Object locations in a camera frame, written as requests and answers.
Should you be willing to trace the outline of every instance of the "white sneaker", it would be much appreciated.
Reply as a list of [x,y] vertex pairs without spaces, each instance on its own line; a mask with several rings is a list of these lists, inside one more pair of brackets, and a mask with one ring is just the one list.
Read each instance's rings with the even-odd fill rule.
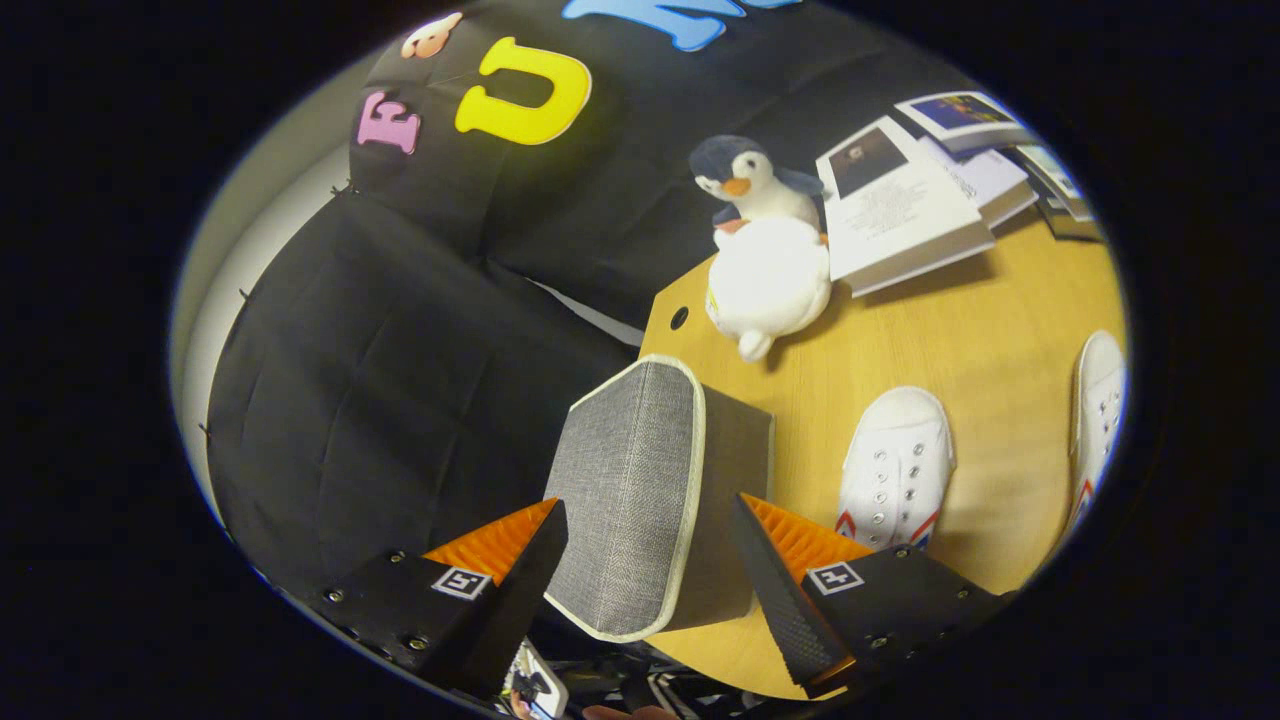
[[1089,336],[1073,380],[1071,514],[1065,536],[1089,510],[1111,457],[1116,428],[1124,419],[1125,364],[1120,343],[1106,331]]
[[863,413],[849,443],[836,532],[872,550],[924,548],[954,469],[938,398],[918,387],[886,392]]

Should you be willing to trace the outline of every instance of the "stuffed animal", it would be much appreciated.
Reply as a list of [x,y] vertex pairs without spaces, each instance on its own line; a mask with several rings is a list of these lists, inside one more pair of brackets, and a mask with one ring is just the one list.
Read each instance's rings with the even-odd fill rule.
[[689,168],[698,186],[712,197],[728,202],[712,218],[717,225],[716,245],[742,223],[762,218],[796,218],[820,232],[818,206],[813,197],[822,196],[822,181],[774,168],[764,149],[753,140],[736,135],[717,135],[704,140],[689,155]]
[[776,215],[742,225],[712,260],[707,314],[748,363],[804,329],[831,297],[829,256],[809,223]]

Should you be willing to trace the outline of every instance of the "black cloth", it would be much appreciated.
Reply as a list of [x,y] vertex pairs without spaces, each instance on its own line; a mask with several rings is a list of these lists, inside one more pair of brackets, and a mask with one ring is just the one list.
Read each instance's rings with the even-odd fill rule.
[[[716,251],[712,215],[723,202],[692,181],[689,154],[699,142],[742,135],[774,165],[812,174],[814,158],[893,113],[893,102],[978,87],[941,59],[819,3],[723,17],[724,35],[695,53],[621,18],[564,19],[563,5],[470,4],[429,59],[401,58],[406,28],[352,99],[351,177],[463,256],[486,258],[640,328],[653,296]],[[504,36],[591,70],[586,106],[543,145],[454,129],[475,85],[527,106],[549,96],[550,83],[538,76],[479,73]],[[374,91],[422,118],[412,155],[356,145]]]
[[232,538],[294,596],[541,498],[568,406],[634,359],[529,281],[342,192],[253,287],[209,409]]
[[[893,102],[975,87],[817,3],[723,18],[698,53],[562,5],[470,4],[430,59],[401,58],[406,28],[352,99],[351,187],[273,260],[228,337],[207,423],[215,500],[294,596],[541,497],[568,406],[635,351],[529,279],[644,327],[653,296],[714,251],[722,204],[687,167],[701,140],[745,135],[812,172]],[[544,145],[454,129],[474,85],[548,96],[543,78],[479,74],[504,36],[591,70],[586,106]],[[412,155],[356,142],[374,91],[421,118]]]

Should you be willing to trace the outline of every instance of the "gray fabric box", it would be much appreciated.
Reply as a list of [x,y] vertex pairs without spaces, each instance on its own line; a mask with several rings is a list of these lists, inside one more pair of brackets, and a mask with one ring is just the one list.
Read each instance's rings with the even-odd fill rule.
[[547,600],[618,643],[746,615],[732,498],[769,497],[772,469],[773,415],[641,357],[564,420],[545,497],[564,501],[568,546]]

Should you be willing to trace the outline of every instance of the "cartoon face sticker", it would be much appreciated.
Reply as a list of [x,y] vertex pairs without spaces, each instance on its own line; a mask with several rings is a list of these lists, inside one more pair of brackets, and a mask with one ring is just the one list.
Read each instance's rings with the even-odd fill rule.
[[449,31],[458,26],[462,20],[462,13],[453,13],[452,15],[428,23],[410,35],[404,40],[404,45],[401,45],[401,58],[430,58],[444,47],[444,44],[449,40]]

